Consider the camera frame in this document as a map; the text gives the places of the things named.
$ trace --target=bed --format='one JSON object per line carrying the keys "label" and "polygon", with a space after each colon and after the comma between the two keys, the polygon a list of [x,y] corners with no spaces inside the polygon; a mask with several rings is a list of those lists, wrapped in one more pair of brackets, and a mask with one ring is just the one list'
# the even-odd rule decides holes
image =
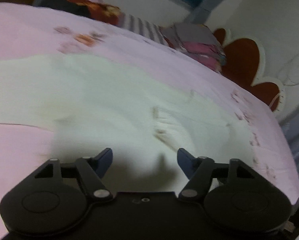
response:
{"label": "bed", "polygon": [[[283,191],[292,204],[296,203],[299,177],[289,146],[271,110],[252,94],[190,57],[128,30],[49,8],[0,3],[0,62],[35,55],[59,57],[78,53],[131,66],[145,73],[146,79],[153,79],[158,85],[163,84],[180,93],[208,97],[231,118],[245,122],[252,135],[247,142],[252,150],[248,156],[249,164]],[[8,91],[8,85],[0,83],[0,90]],[[0,122],[0,199],[51,157],[54,133],[21,124],[24,123]],[[162,162],[164,172],[160,178],[153,179],[156,182],[172,176],[176,170],[176,154],[167,148],[166,153],[166,162]],[[104,183],[112,184],[114,188],[115,179],[123,182],[129,178],[128,182],[140,183],[136,178],[142,177],[141,169],[155,163],[148,156],[132,154],[125,161],[126,165],[133,161],[139,164],[138,174],[129,174],[128,166],[116,166],[118,171],[104,178]],[[178,169],[175,172],[176,179],[159,190],[178,192],[185,185],[186,177]],[[148,184],[150,190],[157,190],[153,185],[150,187],[151,181],[149,177],[141,186]],[[0,220],[0,237],[5,233]]]}

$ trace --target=striped fabric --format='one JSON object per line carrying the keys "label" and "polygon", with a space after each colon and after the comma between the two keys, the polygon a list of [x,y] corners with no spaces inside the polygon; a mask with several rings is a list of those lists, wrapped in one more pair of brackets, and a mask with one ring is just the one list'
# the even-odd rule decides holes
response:
{"label": "striped fabric", "polygon": [[141,20],[133,15],[122,13],[117,27],[129,30],[149,38],[152,41],[168,46],[157,25]]}

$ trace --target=bed sheet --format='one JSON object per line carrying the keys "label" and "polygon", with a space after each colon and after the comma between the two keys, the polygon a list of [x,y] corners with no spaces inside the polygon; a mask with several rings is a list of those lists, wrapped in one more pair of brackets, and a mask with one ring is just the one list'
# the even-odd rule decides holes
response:
{"label": "bed sheet", "polygon": [[49,8],[0,3],[0,60],[59,53],[88,53],[137,66],[160,82],[208,96],[230,115],[247,120],[254,134],[253,168],[296,202],[299,177],[291,151],[273,113],[252,94],[141,35]]}

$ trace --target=mattress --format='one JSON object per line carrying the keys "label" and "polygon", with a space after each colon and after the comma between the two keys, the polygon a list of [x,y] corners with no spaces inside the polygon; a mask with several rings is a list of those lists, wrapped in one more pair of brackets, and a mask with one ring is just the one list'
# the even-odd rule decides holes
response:
{"label": "mattress", "polygon": [[[286,139],[268,106],[250,93],[186,55],[128,30],[49,8],[0,3],[0,61],[70,53],[137,67],[170,87],[207,96],[232,117],[246,120],[253,134],[252,167],[291,203],[297,201],[299,177]],[[49,156],[52,137],[35,127],[0,124],[0,199]],[[0,223],[0,237],[5,232]]]}

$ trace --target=white garment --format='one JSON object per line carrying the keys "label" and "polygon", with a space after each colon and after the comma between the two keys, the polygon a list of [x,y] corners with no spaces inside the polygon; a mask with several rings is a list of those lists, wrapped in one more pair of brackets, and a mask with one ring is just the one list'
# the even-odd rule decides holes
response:
{"label": "white garment", "polygon": [[111,147],[114,163],[104,177],[111,190],[178,192],[187,183],[175,152],[153,136],[154,107],[173,113],[188,131],[180,146],[193,155],[252,164],[245,121],[137,68],[91,55],[0,62],[0,123],[57,131],[52,156],[62,161]]}

